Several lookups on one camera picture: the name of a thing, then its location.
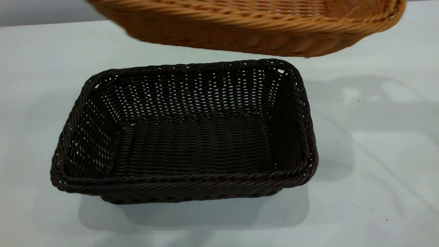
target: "basket rim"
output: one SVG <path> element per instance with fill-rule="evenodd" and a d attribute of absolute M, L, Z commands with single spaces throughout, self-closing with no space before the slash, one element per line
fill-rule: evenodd
<path fill-rule="evenodd" d="M 98 10 L 114 12 L 150 11 L 181 18 L 220 23 L 258 31 L 296 33 L 372 34 L 394 26 L 402 17 L 406 0 L 383 0 L 387 6 L 380 14 L 367 18 L 328 16 L 302 17 L 269 12 L 241 11 L 197 0 L 87 0 Z"/>
<path fill-rule="evenodd" d="M 298 98 L 300 98 L 304 103 L 302 104 L 297 100 L 297 104 L 300 104 L 302 112 L 307 112 L 309 115 L 310 109 L 309 104 L 306 99 L 305 88 L 303 87 L 303 81 L 300 76 L 298 70 L 291 65 L 290 63 L 279 60 L 279 59 L 260 59 L 260 60 L 242 60 L 242 61 L 234 61 L 234 62 L 226 62 L 229 64 L 242 64 L 245 68 L 251 69 L 252 65 L 257 66 L 261 63 L 265 63 L 267 65 L 272 64 L 276 69 L 282 69 L 284 71 L 292 71 L 294 76 L 292 76 L 294 81 L 291 83 L 296 84 L 297 86 L 301 86 L 300 90 L 297 90 Z M 143 176 L 143 177 L 113 177 L 113 178 L 73 178 L 68 176 L 63 167 L 57 165 L 60 157 L 65 157 L 68 152 L 68 147 L 66 143 L 70 142 L 70 138 L 73 135 L 70 135 L 69 132 L 74 132 L 76 123 L 79 121 L 78 113 L 82 112 L 84 106 L 80 104 L 80 102 L 84 102 L 84 99 L 88 98 L 88 95 L 91 93 L 95 86 L 100 80 L 100 78 L 109 76 L 114 73 L 123 74 L 125 71 L 129 71 L 130 73 L 144 73 L 145 70 L 148 72 L 160 72 L 166 73 L 167 69 L 173 69 L 178 66 L 182 66 L 183 68 L 190 68 L 191 66 L 199 66 L 202 69 L 208 69 L 210 66 L 217 64 L 224 64 L 224 62 L 215 62 L 215 63 L 202 63 L 202 64 L 179 64 L 179 65 L 162 65 L 162 66 L 147 66 L 147 67 L 134 67 L 134 68 L 126 68 L 126 69 L 110 69 L 98 73 L 92 76 L 84 85 L 80 96 L 75 102 L 73 109 L 71 110 L 69 117 L 66 121 L 66 124 L 61 132 L 58 140 L 58 145 L 55 150 L 55 154 L 52 158 L 52 166 L 50 170 L 50 179 L 52 184 L 60 190 L 71 192 L 71 193 L 86 193 L 86 194 L 102 194 L 105 193 L 103 191 L 108 191 L 108 193 L 117 193 L 122 191 L 136 191 L 136 190 L 144 190 L 148 189 L 182 189 L 182 188 L 216 188 L 216 189 L 227 189 L 227 188 L 236 188 L 239 186 L 240 188 L 258 188 L 258 186 L 267 187 L 268 185 L 273 187 L 293 187 L 297 185 L 301 185 L 306 183 L 315 173 L 318 166 L 318 154 L 316 148 L 316 141 L 314 132 L 307 132 L 304 137 L 307 141 L 308 145 L 303 146 L 303 152 L 305 154 L 309 154 L 309 159 L 312 161 L 312 165 L 309 166 L 309 159 L 305 159 L 305 163 L 301 166 L 297 166 L 293 170 L 288 171 L 273 171 L 266 173 L 239 173 L 239 174 L 195 174 L 195 175 L 178 175 L 178 176 L 164 176 L 164 175 L 156 175 L 156 176 Z M 230 69 L 229 66 L 224 66 L 224 69 Z M 307 130 L 313 129 L 313 123 L 311 118 L 308 121 L 302 121 L 304 128 Z M 308 170 L 308 176 L 301 175 L 304 170 Z M 301 177 L 299 181 L 292 180 L 292 178 Z"/>

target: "woven rattan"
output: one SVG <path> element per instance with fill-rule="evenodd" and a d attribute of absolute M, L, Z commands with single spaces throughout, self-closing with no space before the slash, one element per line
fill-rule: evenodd
<path fill-rule="evenodd" d="M 301 57 L 387 30 L 405 7 L 405 0 L 88 1 L 142 41 Z"/>
<path fill-rule="evenodd" d="M 291 64 L 111 69 L 84 85 L 52 159 L 54 186 L 118 204 L 265 196 L 318 164 Z"/>

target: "wicker basket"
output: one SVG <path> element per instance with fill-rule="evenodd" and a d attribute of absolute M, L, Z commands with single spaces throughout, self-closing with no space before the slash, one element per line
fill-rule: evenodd
<path fill-rule="evenodd" d="M 279 56 L 322 56 L 387 30 L 405 0 L 88 0 L 153 43 Z"/>
<path fill-rule="evenodd" d="M 318 164 L 299 72 L 280 60 L 111 69 L 60 135 L 54 186 L 126 203 L 274 194 Z"/>

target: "dark brown wicker basket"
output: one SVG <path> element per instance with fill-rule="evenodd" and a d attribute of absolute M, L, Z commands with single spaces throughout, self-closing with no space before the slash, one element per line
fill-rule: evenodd
<path fill-rule="evenodd" d="M 264 59 L 91 77 L 50 177 L 111 203 L 180 202 L 271 195 L 306 183 L 317 164 L 299 72 Z"/>

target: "gray wall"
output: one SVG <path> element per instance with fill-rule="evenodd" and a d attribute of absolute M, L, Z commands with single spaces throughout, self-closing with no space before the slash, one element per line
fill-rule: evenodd
<path fill-rule="evenodd" d="M 0 0 L 0 26 L 104 19 L 85 0 Z"/>

